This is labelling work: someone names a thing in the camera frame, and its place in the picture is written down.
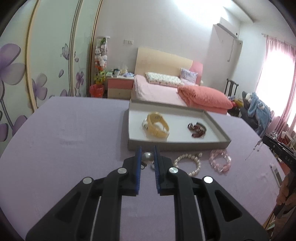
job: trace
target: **purple flower mural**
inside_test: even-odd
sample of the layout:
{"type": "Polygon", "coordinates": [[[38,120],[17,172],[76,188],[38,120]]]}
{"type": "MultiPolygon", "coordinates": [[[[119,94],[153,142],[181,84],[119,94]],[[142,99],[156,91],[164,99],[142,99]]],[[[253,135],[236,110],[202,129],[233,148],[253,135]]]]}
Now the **purple flower mural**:
{"type": "MultiPolygon", "coordinates": [[[[0,120],[2,120],[3,117],[3,112],[0,111],[0,120]]],[[[8,137],[8,124],[7,123],[2,123],[0,124],[0,142],[6,141],[8,137]]]]}
{"type": "Polygon", "coordinates": [[[34,99],[37,104],[37,98],[39,100],[45,100],[47,95],[47,88],[44,87],[45,83],[47,82],[47,77],[45,74],[39,74],[35,81],[32,79],[32,86],[33,86],[33,92],[34,92],[34,99]]]}
{"type": "Polygon", "coordinates": [[[62,90],[62,92],[61,92],[61,94],[60,94],[60,96],[62,96],[62,97],[67,97],[67,96],[71,96],[71,94],[70,94],[70,90],[68,90],[68,93],[67,93],[67,91],[65,90],[65,89],[63,89],[62,90]]]}
{"type": "Polygon", "coordinates": [[[24,115],[20,115],[17,120],[15,121],[15,124],[12,128],[12,136],[15,135],[15,133],[19,130],[19,128],[24,124],[24,122],[27,120],[28,118],[25,117],[24,115]]]}
{"type": "Polygon", "coordinates": [[[82,71],[81,71],[81,73],[77,72],[76,80],[77,80],[76,89],[79,89],[80,85],[83,85],[83,81],[84,81],[82,71]]]}
{"type": "Polygon", "coordinates": [[[17,85],[25,74],[25,65],[23,63],[13,63],[13,61],[19,56],[21,48],[16,44],[5,44],[0,49],[0,103],[7,119],[8,124],[4,123],[0,125],[0,141],[3,142],[8,136],[8,125],[11,129],[14,129],[14,125],[8,115],[4,103],[5,85],[17,85]]]}
{"type": "Polygon", "coordinates": [[[61,69],[61,71],[59,72],[59,78],[62,77],[63,74],[64,74],[64,70],[61,69]]]}
{"type": "Polygon", "coordinates": [[[65,47],[62,48],[61,57],[64,57],[66,60],[69,60],[69,47],[65,44],[65,47]]]}

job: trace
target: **sliding wardrobe door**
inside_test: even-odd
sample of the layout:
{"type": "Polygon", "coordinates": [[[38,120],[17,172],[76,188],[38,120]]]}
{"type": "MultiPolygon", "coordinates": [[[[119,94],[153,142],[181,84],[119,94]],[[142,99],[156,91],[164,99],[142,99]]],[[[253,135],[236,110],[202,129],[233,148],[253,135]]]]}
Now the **sliding wardrobe door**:
{"type": "Polygon", "coordinates": [[[90,53],[101,1],[83,0],[74,36],[73,85],[75,96],[86,96],[90,84],[90,53]]]}
{"type": "Polygon", "coordinates": [[[86,96],[101,2],[28,0],[8,23],[0,37],[0,155],[49,98],[86,96]]]}
{"type": "Polygon", "coordinates": [[[34,93],[33,106],[52,96],[73,92],[69,69],[70,41],[76,9],[81,0],[39,0],[28,38],[28,73],[34,93]]]}
{"type": "Polygon", "coordinates": [[[36,0],[27,1],[0,37],[0,155],[33,112],[25,63],[27,33],[35,4],[36,0]]]}

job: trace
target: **blue clothing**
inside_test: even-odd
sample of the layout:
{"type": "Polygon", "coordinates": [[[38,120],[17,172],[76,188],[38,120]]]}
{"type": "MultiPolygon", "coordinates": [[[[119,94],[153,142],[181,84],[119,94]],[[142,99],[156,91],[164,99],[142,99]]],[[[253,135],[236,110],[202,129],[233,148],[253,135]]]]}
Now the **blue clothing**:
{"type": "Polygon", "coordinates": [[[254,115],[259,125],[255,131],[262,138],[271,122],[271,113],[268,106],[259,100],[256,93],[252,93],[252,102],[248,110],[249,117],[253,117],[254,115]]]}

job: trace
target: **butterfly decoration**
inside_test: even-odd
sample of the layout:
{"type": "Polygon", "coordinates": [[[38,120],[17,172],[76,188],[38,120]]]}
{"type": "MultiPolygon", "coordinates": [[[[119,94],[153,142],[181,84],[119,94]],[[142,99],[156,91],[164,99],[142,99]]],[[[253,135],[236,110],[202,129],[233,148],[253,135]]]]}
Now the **butterfly decoration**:
{"type": "Polygon", "coordinates": [[[65,44],[65,47],[62,48],[61,57],[64,57],[66,60],[69,60],[69,47],[65,44]]]}

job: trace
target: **pearl bracelet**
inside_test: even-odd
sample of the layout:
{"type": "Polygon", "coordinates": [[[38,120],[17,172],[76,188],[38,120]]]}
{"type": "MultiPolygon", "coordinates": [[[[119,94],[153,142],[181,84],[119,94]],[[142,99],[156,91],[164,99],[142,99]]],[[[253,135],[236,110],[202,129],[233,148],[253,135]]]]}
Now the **pearl bracelet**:
{"type": "Polygon", "coordinates": [[[179,168],[178,166],[178,162],[184,158],[189,158],[191,160],[193,160],[195,163],[196,163],[196,170],[191,172],[191,173],[188,173],[188,175],[190,177],[193,177],[195,175],[197,175],[199,172],[200,172],[200,160],[198,159],[198,155],[194,156],[194,155],[191,155],[191,154],[183,154],[181,156],[179,156],[175,161],[174,161],[174,167],[176,168],[179,168]]]}
{"type": "Polygon", "coordinates": [[[231,157],[227,154],[226,150],[213,150],[213,151],[211,151],[209,162],[211,164],[211,167],[213,169],[215,169],[217,172],[226,173],[229,171],[230,166],[231,166],[231,157]],[[216,156],[218,156],[219,154],[225,158],[227,164],[221,165],[221,164],[216,163],[214,158],[216,156]]]}

